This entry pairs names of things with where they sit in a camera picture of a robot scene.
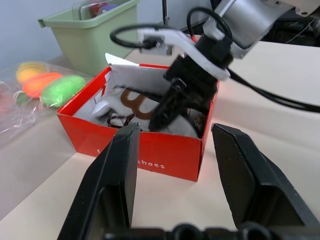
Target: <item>plastic bin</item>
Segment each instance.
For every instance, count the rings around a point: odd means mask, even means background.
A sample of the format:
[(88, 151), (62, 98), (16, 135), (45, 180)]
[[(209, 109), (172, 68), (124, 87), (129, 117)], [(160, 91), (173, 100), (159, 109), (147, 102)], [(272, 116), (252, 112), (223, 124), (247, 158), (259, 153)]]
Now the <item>plastic bin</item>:
[[(137, 23), (139, 1), (120, 0), (118, 7), (88, 20), (73, 20), (72, 9), (69, 9), (38, 22), (42, 28), (51, 28), (64, 56), (75, 70), (96, 76), (108, 65), (105, 53), (124, 58), (132, 51), (114, 44), (109, 35), (118, 27)], [(137, 31), (124, 32), (120, 36), (134, 41)]]

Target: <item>cardboard box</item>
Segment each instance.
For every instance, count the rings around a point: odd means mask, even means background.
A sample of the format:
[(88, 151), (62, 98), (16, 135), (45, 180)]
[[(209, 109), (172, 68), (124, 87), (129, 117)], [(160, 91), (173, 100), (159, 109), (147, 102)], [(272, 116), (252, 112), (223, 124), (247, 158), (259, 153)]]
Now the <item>cardboard box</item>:
[[(123, 85), (163, 95), (170, 83), (163, 79), (168, 67), (157, 65), (112, 65), (87, 84), (58, 112), (66, 133), (78, 153), (97, 157), (115, 135), (117, 129), (90, 122), (96, 101), (114, 85)], [(160, 132), (141, 132), (138, 167), (177, 178), (197, 181), (210, 131), (214, 102), (202, 138)]]

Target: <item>red shoe box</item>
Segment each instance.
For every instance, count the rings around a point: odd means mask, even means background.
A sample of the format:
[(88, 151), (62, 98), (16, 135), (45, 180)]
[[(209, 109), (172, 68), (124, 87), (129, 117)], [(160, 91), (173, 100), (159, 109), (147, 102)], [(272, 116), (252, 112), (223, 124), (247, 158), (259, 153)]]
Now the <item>red shoe box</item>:
[[(107, 81), (112, 79), (113, 72), (115, 75), (116, 71), (134, 71), (137, 77), (132, 77), (132, 79), (137, 79), (139, 82), (141, 77), (152, 79), (154, 74), (162, 78), (166, 69), (168, 67), (143, 64), (140, 66), (113, 65), (107, 67), (68, 103), (62, 106), (57, 111), (57, 115), (75, 150), (78, 153), (97, 157), (117, 131), (116, 128), (98, 125), (81, 119), (77, 115), (80, 109), (84, 109), (92, 99), (104, 94), (106, 88), (108, 88)], [(210, 104), (202, 138), (160, 132), (141, 132), (138, 167), (196, 182), (200, 172), (208, 132), (210, 131), (215, 98)]]

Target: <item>green sponge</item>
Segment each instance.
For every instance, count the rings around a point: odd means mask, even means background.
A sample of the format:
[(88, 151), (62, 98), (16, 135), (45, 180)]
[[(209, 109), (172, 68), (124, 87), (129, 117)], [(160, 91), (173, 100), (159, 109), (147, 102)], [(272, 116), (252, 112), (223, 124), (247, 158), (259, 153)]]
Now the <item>green sponge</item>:
[(44, 105), (59, 108), (76, 95), (85, 85), (86, 80), (81, 76), (64, 76), (46, 86), (41, 93), (40, 99)]

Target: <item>table surface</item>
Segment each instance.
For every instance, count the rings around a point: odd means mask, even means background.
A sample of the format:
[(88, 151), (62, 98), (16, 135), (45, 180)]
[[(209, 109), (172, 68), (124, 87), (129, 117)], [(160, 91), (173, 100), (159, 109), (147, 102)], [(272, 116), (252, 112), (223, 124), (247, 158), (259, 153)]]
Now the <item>table surface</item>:
[[(175, 57), (133, 51), (126, 59), (169, 65)], [(259, 87), (320, 105), (319, 64), (318, 48), (260, 42), (231, 68)], [(248, 133), (320, 219), (319, 120), (317, 114), (278, 106), (228, 80), (220, 84), (211, 121)], [(31, 138), (37, 145), (28, 141)], [(0, 167), (0, 239), (57, 239), (82, 177), (94, 160), (74, 153), (55, 115), (0, 149), (5, 162)], [(132, 226), (170, 230), (181, 222), (201, 229), (235, 228), (211, 134), (198, 182), (138, 169)]]

